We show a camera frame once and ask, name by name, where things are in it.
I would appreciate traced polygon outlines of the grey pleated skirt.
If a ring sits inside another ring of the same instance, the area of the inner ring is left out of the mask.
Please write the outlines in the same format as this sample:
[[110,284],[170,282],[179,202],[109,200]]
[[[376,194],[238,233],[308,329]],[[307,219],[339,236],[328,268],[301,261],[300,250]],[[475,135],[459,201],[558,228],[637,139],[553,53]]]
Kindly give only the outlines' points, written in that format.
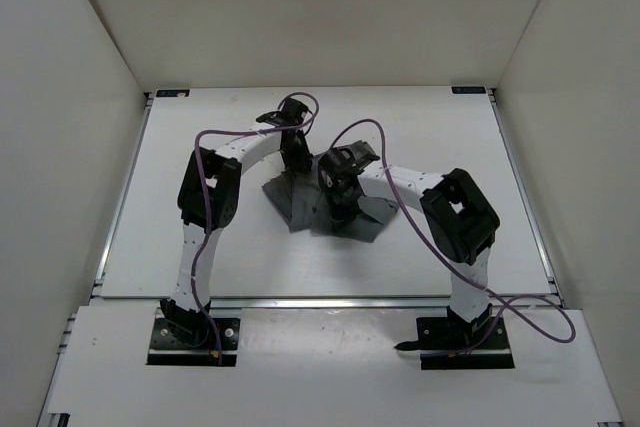
[[313,157],[310,173],[282,171],[262,185],[262,191],[276,208],[291,233],[310,230],[313,234],[347,238],[373,243],[396,216],[395,201],[376,197],[360,197],[355,219],[346,226],[334,227],[329,205],[318,182],[317,163]]

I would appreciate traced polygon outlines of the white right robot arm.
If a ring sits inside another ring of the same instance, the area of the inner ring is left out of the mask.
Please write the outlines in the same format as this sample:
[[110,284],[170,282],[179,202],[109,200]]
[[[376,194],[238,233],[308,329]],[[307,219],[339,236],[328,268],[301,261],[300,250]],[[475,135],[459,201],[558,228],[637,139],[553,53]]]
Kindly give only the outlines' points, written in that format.
[[422,212],[428,245],[451,267],[449,338],[467,348],[483,337],[491,316],[488,258],[500,220],[467,171],[436,175],[380,160],[339,163],[323,157],[318,176],[334,232],[351,224],[369,198],[394,201],[405,213]]

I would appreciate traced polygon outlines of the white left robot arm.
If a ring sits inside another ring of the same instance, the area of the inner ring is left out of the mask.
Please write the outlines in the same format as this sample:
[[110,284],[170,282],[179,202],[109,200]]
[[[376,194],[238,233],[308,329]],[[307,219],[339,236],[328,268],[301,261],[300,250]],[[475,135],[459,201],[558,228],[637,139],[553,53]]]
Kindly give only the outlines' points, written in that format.
[[287,168],[306,173],[312,155],[304,128],[311,122],[274,111],[259,116],[251,129],[199,132],[178,193],[183,248],[176,286],[160,302],[175,336],[189,347],[212,343],[222,357],[219,328],[210,314],[210,280],[217,244],[234,219],[242,175],[279,152]]

